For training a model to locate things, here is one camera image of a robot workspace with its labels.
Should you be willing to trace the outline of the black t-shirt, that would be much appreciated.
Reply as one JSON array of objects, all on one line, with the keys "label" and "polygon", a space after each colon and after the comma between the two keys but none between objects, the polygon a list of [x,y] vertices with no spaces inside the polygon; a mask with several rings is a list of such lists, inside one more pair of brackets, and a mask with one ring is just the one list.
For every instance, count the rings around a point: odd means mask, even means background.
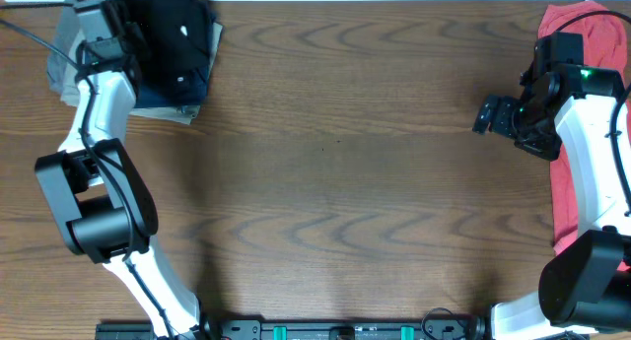
[{"label": "black t-shirt", "polygon": [[213,18],[204,0],[121,0],[148,47],[143,84],[174,87],[210,66]]}]

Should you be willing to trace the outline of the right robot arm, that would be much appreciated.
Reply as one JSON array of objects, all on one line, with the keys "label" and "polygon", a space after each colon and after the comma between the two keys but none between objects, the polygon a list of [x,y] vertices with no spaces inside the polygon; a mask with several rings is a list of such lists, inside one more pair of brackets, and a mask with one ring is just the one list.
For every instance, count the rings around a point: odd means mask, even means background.
[{"label": "right robot arm", "polygon": [[547,161],[565,154],[578,236],[543,268],[537,291],[492,307],[494,339],[581,338],[630,328],[630,144],[618,72],[557,64],[523,95],[489,96],[474,132],[494,132]]}]

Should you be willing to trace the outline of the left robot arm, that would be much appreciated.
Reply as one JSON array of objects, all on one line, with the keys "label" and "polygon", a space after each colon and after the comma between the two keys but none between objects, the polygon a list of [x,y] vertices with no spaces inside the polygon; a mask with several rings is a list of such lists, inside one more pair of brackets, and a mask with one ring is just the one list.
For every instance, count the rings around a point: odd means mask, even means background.
[{"label": "left robot arm", "polygon": [[77,25],[76,115],[58,150],[35,162],[40,189],[66,246],[124,284],[149,316],[153,338],[204,339],[200,300],[158,242],[157,208],[124,144],[140,96],[143,37],[107,15],[80,15]]}]

